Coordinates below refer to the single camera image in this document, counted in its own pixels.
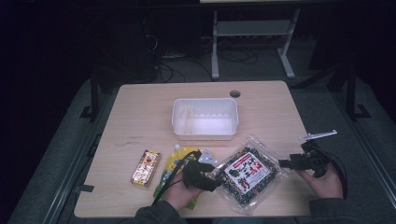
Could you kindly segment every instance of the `table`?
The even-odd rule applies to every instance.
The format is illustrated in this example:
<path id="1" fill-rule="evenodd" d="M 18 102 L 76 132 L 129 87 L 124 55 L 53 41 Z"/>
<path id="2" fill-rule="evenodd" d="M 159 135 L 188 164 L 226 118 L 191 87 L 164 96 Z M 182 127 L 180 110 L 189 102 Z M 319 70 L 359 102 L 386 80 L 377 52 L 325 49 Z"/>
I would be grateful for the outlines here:
<path id="1" fill-rule="evenodd" d="M 231 97 L 238 106 L 239 126 L 230 141 L 180 141 L 173 132 L 173 102 L 178 98 Z M 167 157 L 174 145 L 209 147 L 219 161 L 226 159 L 246 138 L 254 134 L 280 159 L 301 153 L 299 137 L 304 125 L 283 81 L 211 82 L 182 84 L 124 85 L 108 118 L 75 208 L 77 217 L 133 217 L 142 206 L 151 205 Z M 148 189 L 131 184 L 130 178 L 145 149 L 163 154 Z M 255 217 L 308 216 L 311 189 L 294 172 L 284 179 L 253 212 Z M 193 210 L 180 211 L 182 217 L 240 217 L 216 192 L 204 192 Z"/>

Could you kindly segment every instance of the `dark sleeve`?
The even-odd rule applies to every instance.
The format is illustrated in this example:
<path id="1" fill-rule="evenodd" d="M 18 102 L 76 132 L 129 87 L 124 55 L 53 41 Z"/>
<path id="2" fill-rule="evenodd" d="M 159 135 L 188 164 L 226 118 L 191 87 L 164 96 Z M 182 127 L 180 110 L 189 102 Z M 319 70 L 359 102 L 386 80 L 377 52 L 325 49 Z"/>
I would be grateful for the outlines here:
<path id="1" fill-rule="evenodd" d="M 134 215 L 134 223 L 178 223 L 180 215 L 177 210 L 166 201 L 159 201 L 155 205 L 142 207 Z"/>
<path id="2" fill-rule="evenodd" d="M 358 223 L 358 220 L 349 214 L 347 202 L 343 199 L 318 199 L 309 202 L 311 211 L 310 224 L 315 223 Z"/>

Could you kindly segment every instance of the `white label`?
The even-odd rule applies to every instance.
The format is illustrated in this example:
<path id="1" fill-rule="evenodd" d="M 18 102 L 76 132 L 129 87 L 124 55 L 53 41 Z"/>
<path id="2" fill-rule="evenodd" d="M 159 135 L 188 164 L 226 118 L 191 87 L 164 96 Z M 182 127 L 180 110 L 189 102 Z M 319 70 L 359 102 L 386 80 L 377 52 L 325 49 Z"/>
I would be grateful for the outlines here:
<path id="1" fill-rule="evenodd" d="M 246 194 L 270 174 L 268 168 L 250 152 L 241 156 L 224 171 L 242 194 Z"/>

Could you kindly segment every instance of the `white bin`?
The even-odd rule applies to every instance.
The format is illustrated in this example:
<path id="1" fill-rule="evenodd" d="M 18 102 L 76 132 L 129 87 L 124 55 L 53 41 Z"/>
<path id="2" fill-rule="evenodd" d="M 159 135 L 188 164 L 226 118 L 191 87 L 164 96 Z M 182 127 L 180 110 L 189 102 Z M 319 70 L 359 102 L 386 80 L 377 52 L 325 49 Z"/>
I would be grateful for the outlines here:
<path id="1" fill-rule="evenodd" d="M 231 98 L 177 99 L 172 126 L 179 140 L 231 140 L 238 127 Z"/>

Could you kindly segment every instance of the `person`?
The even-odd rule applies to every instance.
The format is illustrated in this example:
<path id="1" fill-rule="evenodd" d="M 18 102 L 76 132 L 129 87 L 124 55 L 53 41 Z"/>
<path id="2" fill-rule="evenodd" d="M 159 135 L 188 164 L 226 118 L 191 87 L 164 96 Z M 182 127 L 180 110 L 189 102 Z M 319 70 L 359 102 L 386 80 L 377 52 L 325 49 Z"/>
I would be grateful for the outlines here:
<path id="1" fill-rule="evenodd" d="M 309 202 L 311 220 L 309 223 L 358 223 L 357 219 L 352 217 L 347 209 L 347 203 L 343 198 L 343 188 L 341 181 L 332 165 L 329 163 L 325 167 L 326 174 L 320 178 L 314 178 L 306 171 L 296 171 L 297 174 L 306 181 L 309 187 L 318 196 L 318 199 Z M 183 223 L 178 213 L 189 201 L 200 195 L 201 189 L 187 189 L 182 179 L 182 172 L 175 176 L 172 186 L 166 190 L 164 198 L 158 203 L 142 207 L 137 210 L 135 223 Z M 261 218 L 250 218 L 247 222 L 243 218 L 216 218 L 214 224 L 220 223 L 262 223 Z"/>

